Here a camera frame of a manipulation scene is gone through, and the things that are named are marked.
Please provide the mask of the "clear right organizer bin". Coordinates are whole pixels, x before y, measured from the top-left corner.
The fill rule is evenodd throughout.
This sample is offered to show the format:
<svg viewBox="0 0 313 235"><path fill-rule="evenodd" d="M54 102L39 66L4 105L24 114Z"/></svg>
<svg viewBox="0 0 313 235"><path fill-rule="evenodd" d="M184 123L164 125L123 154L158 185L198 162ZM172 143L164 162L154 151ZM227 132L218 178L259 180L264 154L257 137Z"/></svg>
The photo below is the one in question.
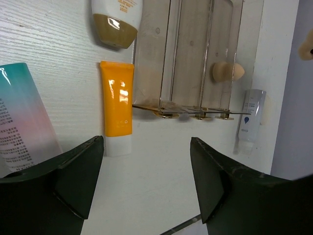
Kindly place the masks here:
<svg viewBox="0 0 313 235"><path fill-rule="evenodd" d="M200 111L204 115L231 120L230 110L234 81L216 82L212 70L217 62L236 63L238 40L244 2L242 0L211 0L202 68Z"/></svg>

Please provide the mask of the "beige makeup sponge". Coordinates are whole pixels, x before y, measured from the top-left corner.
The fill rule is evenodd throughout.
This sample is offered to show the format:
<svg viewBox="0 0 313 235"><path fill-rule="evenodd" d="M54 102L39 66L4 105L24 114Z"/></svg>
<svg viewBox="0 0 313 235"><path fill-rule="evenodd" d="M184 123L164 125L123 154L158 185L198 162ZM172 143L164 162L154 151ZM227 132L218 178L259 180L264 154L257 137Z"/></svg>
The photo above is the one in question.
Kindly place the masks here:
<svg viewBox="0 0 313 235"><path fill-rule="evenodd" d="M311 29L298 49L298 55L301 60L309 61L313 59L313 30Z"/></svg>
<svg viewBox="0 0 313 235"><path fill-rule="evenodd" d="M238 63L217 62L213 66L212 75L216 82L237 81L245 74Z"/></svg>

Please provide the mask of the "clear organizer bin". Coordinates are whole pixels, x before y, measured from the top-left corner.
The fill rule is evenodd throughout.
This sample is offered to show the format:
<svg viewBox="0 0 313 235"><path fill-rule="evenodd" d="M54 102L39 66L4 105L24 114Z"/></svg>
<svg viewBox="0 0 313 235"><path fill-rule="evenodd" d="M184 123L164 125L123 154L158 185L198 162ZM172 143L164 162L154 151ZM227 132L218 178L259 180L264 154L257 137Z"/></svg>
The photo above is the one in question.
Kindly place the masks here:
<svg viewBox="0 0 313 235"><path fill-rule="evenodd" d="M163 118L208 118L202 101L213 5L212 0L170 2L158 112Z"/></svg>
<svg viewBox="0 0 313 235"><path fill-rule="evenodd" d="M134 46L133 107L178 118L171 101L181 1L145 0Z"/></svg>
<svg viewBox="0 0 313 235"><path fill-rule="evenodd" d="M242 0L211 0L202 68L200 111L204 115L231 120L230 110L234 81L216 82L212 70L217 62L236 63L238 40L244 2Z"/></svg>

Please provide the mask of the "clear left organizer bin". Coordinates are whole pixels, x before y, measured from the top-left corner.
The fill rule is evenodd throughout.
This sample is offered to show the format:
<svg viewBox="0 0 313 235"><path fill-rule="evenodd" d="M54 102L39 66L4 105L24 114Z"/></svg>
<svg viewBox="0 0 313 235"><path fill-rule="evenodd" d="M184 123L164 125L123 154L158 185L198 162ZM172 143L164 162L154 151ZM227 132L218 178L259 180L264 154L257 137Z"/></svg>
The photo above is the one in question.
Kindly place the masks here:
<svg viewBox="0 0 313 235"><path fill-rule="evenodd" d="M171 101L181 1L145 0L134 46L133 107L178 118Z"/></svg>

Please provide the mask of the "clear white cosmetic tube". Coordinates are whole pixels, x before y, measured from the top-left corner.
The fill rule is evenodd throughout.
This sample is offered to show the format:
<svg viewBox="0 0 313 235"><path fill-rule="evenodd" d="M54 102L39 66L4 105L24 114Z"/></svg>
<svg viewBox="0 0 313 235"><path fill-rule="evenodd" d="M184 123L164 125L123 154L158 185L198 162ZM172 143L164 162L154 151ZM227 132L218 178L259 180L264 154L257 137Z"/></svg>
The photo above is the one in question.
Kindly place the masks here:
<svg viewBox="0 0 313 235"><path fill-rule="evenodd" d="M238 151L240 153L250 155L252 152L262 119L266 94L266 91L258 89L246 92L238 131Z"/></svg>

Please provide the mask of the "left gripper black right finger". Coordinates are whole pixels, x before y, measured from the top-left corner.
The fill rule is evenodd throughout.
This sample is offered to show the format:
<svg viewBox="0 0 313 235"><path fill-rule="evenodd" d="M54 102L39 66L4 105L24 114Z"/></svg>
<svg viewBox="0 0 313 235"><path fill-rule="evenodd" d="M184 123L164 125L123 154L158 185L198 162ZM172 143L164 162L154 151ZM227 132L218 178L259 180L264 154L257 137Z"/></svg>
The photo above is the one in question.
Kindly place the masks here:
<svg viewBox="0 0 313 235"><path fill-rule="evenodd" d="M190 157L209 234L312 234L312 176L286 180L259 172L196 137L190 141Z"/></svg>

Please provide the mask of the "clear middle organizer bin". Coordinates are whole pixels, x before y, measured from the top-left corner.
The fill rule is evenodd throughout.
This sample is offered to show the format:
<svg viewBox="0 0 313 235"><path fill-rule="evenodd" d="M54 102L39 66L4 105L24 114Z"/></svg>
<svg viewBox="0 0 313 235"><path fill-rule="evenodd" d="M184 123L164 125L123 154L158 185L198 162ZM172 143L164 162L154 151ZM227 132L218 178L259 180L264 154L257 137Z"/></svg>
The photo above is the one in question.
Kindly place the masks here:
<svg viewBox="0 0 313 235"><path fill-rule="evenodd" d="M213 5L212 0L170 2L158 112L163 118L208 118L202 101Z"/></svg>

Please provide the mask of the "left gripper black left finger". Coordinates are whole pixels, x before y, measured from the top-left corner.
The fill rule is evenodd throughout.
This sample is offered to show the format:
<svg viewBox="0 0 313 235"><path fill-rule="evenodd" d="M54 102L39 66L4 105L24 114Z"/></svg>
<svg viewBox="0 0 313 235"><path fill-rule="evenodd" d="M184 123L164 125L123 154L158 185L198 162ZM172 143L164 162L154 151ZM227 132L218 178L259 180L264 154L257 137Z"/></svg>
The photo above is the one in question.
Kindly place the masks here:
<svg viewBox="0 0 313 235"><path fill-rule="evenodd" d="M0 180L2 235L79 235L88 219L104 154L95 136Z"/></svg>

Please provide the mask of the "orange cream tube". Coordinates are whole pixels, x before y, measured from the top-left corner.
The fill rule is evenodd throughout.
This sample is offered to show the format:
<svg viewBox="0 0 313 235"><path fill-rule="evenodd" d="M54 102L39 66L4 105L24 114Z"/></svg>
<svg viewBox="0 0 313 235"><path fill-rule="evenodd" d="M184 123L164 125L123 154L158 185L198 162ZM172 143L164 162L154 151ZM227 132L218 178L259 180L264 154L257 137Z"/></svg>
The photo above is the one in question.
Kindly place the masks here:
<svg viewBox="0 0 313 235"><path fill-rule="evenodd" d="M134 65L100 62L106 155L117 157L132 151Z"/></svg>

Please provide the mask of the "white bottle brown cap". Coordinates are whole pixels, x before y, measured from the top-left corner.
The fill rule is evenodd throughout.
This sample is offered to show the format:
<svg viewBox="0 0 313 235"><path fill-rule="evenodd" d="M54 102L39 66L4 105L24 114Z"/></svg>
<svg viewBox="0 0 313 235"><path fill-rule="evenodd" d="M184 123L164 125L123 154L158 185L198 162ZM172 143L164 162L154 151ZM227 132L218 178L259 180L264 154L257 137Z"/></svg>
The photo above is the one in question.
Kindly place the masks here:
<svg viewBox="0 0 313 235"><path fill-rule="evenodd" d="M115 48L129 48L137 36L142 9L142 0L92 0L92 16L100 41Z"/></svg>

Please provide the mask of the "teal pink gradient tube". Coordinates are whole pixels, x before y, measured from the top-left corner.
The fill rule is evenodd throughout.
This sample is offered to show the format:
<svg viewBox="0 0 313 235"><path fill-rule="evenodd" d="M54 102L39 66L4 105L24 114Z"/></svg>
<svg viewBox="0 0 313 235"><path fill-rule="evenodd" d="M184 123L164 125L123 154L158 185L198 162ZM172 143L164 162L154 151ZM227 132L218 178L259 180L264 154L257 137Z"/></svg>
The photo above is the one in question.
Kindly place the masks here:
<svg viewBox="0 0 313 235"><path fill-rule="evenodd" d="M26 63L0 67L0 157L17 172L62 154Z"/></svg>

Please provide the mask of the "round white powder puff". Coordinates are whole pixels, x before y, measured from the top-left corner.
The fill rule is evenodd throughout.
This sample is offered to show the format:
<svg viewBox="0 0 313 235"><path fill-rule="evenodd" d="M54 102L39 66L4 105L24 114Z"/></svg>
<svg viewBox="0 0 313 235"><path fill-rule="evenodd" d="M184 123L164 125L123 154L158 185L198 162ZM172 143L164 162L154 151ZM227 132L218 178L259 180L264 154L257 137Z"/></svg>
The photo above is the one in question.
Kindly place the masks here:
<svg viewBox="0 0 313 235"><path fill-rule="evenodd" d="M263 112L262 112L262 117L260 121L260 125L264 126L269 122L269 119L271 117L271 98L267 94L263 106Z"/></svg>

